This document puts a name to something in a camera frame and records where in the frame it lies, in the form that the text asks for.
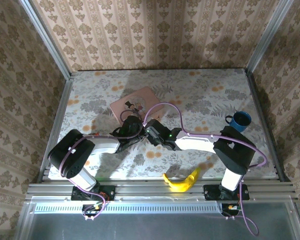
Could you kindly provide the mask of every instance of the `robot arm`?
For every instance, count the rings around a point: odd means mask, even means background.
[[[127,138],[136,133],[138,134],[134,137]],[[220,133],[220,136],[231,137],[254,146],[251,141],[231,126],[225,126]],[[155,119],[150,120],[145,127],[142,127],[141,121],[135,116],[129,116],[122,127],[113,131],[111,135],[117,139],[111,136],[90,136],[89,139],[82,140],[64,162],[62,174],[77,186],[90,191],[98,185],[96,179],[84,168],[90,155],[122,152],[129,146],[147,138],[154,146],[162,145],[171,151],[200,150],[217,154],[226,166],[221,187],[233,192],[247,173],[255,153],[249,147],[221,139],[215,134],[213,138],[210,138],[188,135],[181,128],[170,130]],[[71,130],[50,151],[48,155],[50,162],[59,169],[68,151],[84,137],[78,130]]]
[[[212,137],[188,135],[181,128],[169,130],[155,119],[145,126],[147,139],[153,144],[161,144],[168,150],[200,150],[217,154],[226,166],[221,186],[235,191],[243,176],[247,173],[255,151],[242,144],[223,140],[216,134]],[[225,126],[221,136],[231,137],[255,147],[255,145],[231,126]]]

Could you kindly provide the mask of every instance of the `yellow banana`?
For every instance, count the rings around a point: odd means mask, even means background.
[[[201,168],[197,167],[185,180],[179,182],[171,182],[165,173],[163,174],[163,179],[169,184],[173,192],[185,192],[195,184],[200,171]]]

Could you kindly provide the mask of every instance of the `patterned wallpaper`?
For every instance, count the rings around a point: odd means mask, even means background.
[[[64,81],[18,1],[0,0],[0,239],[39,172]]]
[[[246,67],[279,0],[33,0],[69,69]]]
[[[294,0],[253,74],[278,156],[300,200],[300,0]]]

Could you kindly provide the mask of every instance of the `black mounting bracket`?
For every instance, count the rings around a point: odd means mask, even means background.
[[[219,184],[203,185],[203,193],[206,201],[239,201],[239,186],[230,191]],[[248,187],[242,184],[242,200],[249,200]]]
[[[114,201],[115,196],[116,196],[116,186],[113,185],[100,185],[98,182],[96,185],[89,191],[91,193],[105,193],[106,201]],[[72,194],[71,194],[71,201],[100,201],[100,197],[93,195],[93,194],[88,194],[83,191],[81,191],[79,188],[76,186],[73,187],[72,189]]]

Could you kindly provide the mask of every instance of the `table surface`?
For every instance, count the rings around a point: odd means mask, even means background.
[[[150,87],[161,102],[180,108],[185,129],[194,132],[219,132],[227,124],[225,116],[246,111],[252,123],[242,133],[265,153],[269,162],[251,169],[246,178],[277,178],[254,101],[243,69],[113,70],[82,71],[73,80],[59,141],[72,129],[83,134],[106,135],[120,124],[110,104],[143,87]],[[180,126],[176,110],[163,108],[161,123],[173,129]],[[255,154],[251,164],[263,161]],[[188,176],[203,164],[202,178],[222,178],[226,167],[216,154],[198,150],[169,151],[147,140],[117,154],[89,157],[85,167],[97,179],[162,179]],[[49,176],[60,180],[51,166]]]

